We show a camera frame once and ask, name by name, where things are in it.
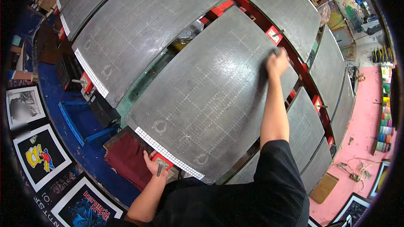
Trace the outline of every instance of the hand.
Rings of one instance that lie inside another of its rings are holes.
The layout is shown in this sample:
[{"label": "hand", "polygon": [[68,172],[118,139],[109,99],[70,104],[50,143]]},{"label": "hand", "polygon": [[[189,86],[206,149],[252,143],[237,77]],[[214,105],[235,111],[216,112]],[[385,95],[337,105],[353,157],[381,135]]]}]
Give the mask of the hand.
[{"label": "hand", "polygon": [[289,64],[289,56],[285,48],[280,48],[276,56],[272,53],[266,62],[268,77],[280,77]]},{"label": "hand", "polygon": [[[148,167],[149,171],[151,172],[151,174],[153,176],[157,176],[157,170],[158,170],[158,163],[151,160],[155,154],[157,154],[156,151],[151,152],[150,155],[148,155],[148,152],[143,151],[143,158],[145,159],[146,166]],[[167,179],[168,176],[169,176],[169,172],[167,170],[165,170],[164,168],[161,169],[161,173],[160,173],[159,177],[163,177],[163,178]]]}]

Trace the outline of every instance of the black sleeve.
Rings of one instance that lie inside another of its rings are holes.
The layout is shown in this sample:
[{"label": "black sleeve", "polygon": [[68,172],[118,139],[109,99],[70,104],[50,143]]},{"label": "black sleeve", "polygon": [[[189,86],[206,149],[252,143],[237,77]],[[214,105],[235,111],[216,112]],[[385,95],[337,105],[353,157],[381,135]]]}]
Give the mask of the black sleeve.
[{"label": "black sleeve", "polygon": [[107,222],[106,227],[138,227],[138,226],[134,223],[125,221],[123,219],[112,218]]},{"label": "black sleeve", "polygon": [[261,149],[255,182],[270,182],[306,193],[295,159],[285,140],[267,142]]}]

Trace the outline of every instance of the person's right hand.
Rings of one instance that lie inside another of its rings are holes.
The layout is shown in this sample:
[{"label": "person's right hand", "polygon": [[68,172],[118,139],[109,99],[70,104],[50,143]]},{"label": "person's right hand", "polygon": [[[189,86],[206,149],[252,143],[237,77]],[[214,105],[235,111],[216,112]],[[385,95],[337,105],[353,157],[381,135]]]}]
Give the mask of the person's right hand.
[{"label": "person's right hand", "polygon": [[266,62],[268,77],[280,77],[286,70],[289,64],[289,56],[285,48],[279,48],[279,53],[276,56],[272,53]]}]

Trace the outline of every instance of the black t-shirt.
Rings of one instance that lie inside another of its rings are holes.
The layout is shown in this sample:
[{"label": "black t-shirt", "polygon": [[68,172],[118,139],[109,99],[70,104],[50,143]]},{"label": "black t-shirt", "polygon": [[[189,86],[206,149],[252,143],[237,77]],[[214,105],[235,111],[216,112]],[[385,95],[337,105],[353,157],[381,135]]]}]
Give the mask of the black t-shirt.
[{"label": "black t-shirt", "polygon": [[[261,150],[254,182],[208,186],[195,178],[169,183],[148,226],[302,226],[309,198],[288,142]],[[112,226],[136,226],[114,220]]]}]

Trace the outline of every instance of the white picture frame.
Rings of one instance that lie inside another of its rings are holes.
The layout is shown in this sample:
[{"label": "white picture frame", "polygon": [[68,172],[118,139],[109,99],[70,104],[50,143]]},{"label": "white picture frame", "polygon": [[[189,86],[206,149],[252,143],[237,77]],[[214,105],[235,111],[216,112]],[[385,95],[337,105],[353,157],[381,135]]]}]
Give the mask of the white picture frame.
[{"label": "white picture frame", "polygon": [[319,223],[316,222],[311,216],[309,216],[309,222],[307,223],[307,227],[321,227]]},{"label": "white picture frame", "polygon": [[68,193],[66,193],[62,199],[50,210],[51,213],[58,219],[58,221],[65,227],[70,227],[70,225],[60,216],[60,212],[62,209],[66,206],[66,204],[69,203],[69,201],[76,195],[79,190],[84,186],[87,185],[87,187],[94,193],[96,194],[105,204],[107,204],[110,208],[112,208],[116,213],[113,215],[114,218],[120,219],[122,215],[124,214],[123,210],[121,210],[116,204],[111,202],[110,199],[106,198],[89,180],[86,176],[83,176],[83,178],[78,181],[77,184],[73,186]]},{"label": "white picture frame", "polygon": [[[18,99],[23,92],[32,92],[30,94],[30,99],[32,103],[28,103],[27,105],[36,113],[31,118],[26,121],[17,121],[11,116],[10,112],[10,102],[13,99]],[[10,129],[15,129],[19,125],[29,123],[38,119],[42,119],[46,117],[43,105],[41,103],[41,99],[39,98],[39,92],[37,86],[23,87],[23,88],[15,88],[6,91],[6,106],[7,106],[7,118],[8,125]]]},{"label": "white picture frame", "polygon": [[377,196],[378,191],[376,192],[376,190],[378,190],[377,187],[378,187],[378,185],[379,185],[379,181],[380,181],[380,179],[381,179],[381,176],[382,176],[383,172],[384,172],[385,169],[388,168],[389,166],[390,166],[390,162],[382,162],[382,163],[380,164],[379,172],[377,173],[377,177],[376,177],[375,183],[373,184],[372,190],[371,190],[371,192],[370,192],[368,198],[373,199],[373,198],[375,198],[375,197]]},{"label": "white picture frame", "polygon": [[352,202],[356,202],[356,203],[364,206],[367,209],[371,206],[371,204],[369,202],[367,202],[364,197],[361,197],[360,195],[358,195],[356,193],[352,193],[351,196],[349,197],[348,201],[343,206],[343,208],[340,210],[340,212],[338,212],[336,217],[332,220],[332,223],[336,223],[339,220],[341,220],[342,216],[346,213],[348,208],[351,206]]},{"label": "white picture frame", "polygon": [[[19,144],[24,142],[27,139],[32,138],[34,135],[37,135],[41,132],[48,131],[51,138],[53,139],[53,142],[55,143],[56,148],[59,150],[60,154],[64,158],[64,161],[58,165],[56,168],[52,169],[49,171],[40,181],[35,182],[31,176],[30,171],[28,170],[28,167],[26,163],[24,162],[24,158],[22,156],[22,153],[19,149]],[[41,126],[37,129],[32,130],[29,134],[24,135],[24,137],[20,137],[18,139],[13,140],[14,148],[17,152],[18,160],[21,163],[21,166],[24,170],[25,175],[27,176],[27,179],[35,192],[38,192],[44,185],[46,185],[51,179],[53,179],[55,176],[57,176],[63,169],[68,167],[71,163],[72,160],[69,158],[68,154],[66,151],[63,149],[62,145],[60,144],[59,140],[56,138],[55,133],[53,132],[50,124],[46,124],[44,126]]]}]

